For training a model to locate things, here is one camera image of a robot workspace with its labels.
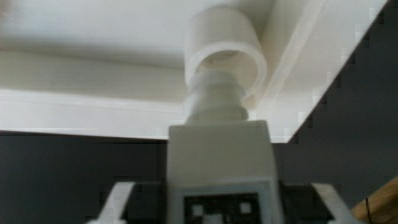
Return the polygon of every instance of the black panel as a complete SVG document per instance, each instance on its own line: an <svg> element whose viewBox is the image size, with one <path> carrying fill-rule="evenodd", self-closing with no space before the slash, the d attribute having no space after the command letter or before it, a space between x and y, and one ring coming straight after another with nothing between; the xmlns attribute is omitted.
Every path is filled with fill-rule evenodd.
<svg viewBox="0 0 398 224"><path fill-rule="evenodd" d="M137 184L122 220L128 224L163 224L165 223L165 183Z"/></svg>
<svg viewBox="0 0 398 224"><path fill-rule="evenodd" d="M311 185L282 185L281 196L286 224L327 224L334 220Z"/></svg>
<svg viewBox="0 0 398 224"><path fill-rule="evenodd" d="M201 215L193 213L193 206L202 207ZM185 197L185 224L202 224L211 215L222 216L224 224L261 224L257 194Z"/></svg>

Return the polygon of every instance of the dark wall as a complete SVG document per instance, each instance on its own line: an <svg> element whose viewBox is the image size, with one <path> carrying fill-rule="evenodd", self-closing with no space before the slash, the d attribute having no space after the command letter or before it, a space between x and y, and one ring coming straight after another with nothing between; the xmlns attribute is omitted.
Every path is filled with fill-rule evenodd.
<svg viewBox="0 0 398 224"><path fill-rule="evenodd" d="M391 1L289 144L288 182L330 182L350 206L398 175L398 1Z"/></svg>
<svg viewBox="0 0 398 224"><path fill-rule="evenodd" d="M165 141L3 133L0 223L83 224L117 181L163 180L163 158ZM137 190L128 219L154 223L158 188L144 185Z"/></svg>

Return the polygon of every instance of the white ceiling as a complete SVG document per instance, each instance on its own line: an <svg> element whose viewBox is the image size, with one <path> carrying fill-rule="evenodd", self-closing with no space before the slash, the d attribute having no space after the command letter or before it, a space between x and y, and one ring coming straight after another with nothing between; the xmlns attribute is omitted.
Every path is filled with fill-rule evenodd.
<svg viewBox="0 0 398 224"><path fill-rule="evenodd" d="M268 76L250 119L286 142L385 0L2 0L0 129L167 138L185 120L183 34L229 5L252 20Z"/></svg>

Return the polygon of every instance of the white structure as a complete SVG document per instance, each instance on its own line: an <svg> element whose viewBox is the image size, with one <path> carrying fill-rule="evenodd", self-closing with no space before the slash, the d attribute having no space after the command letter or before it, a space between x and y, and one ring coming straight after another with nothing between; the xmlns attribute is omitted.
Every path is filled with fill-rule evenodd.
<svg viewBox="0 0 398 224"><path fill-rule="evenodd" d="M286 142L384 4L2 0L0 130L167 139L185 120L186 25L204 9L229 6L254 24L268 65L250 119L268 121L272 142Z"/></svg>

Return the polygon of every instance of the white bracket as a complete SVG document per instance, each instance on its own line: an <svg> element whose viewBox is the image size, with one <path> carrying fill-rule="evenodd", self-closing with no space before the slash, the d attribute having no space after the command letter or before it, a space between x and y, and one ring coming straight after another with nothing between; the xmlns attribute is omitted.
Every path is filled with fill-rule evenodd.
<svg viewBox="0 0 398 224"><path fill-rule="evenodd" d="M126 221L119 218L122 215L133 186L133 182L115 183L98 220L89 221L87 224L126 224Z"/></svg>

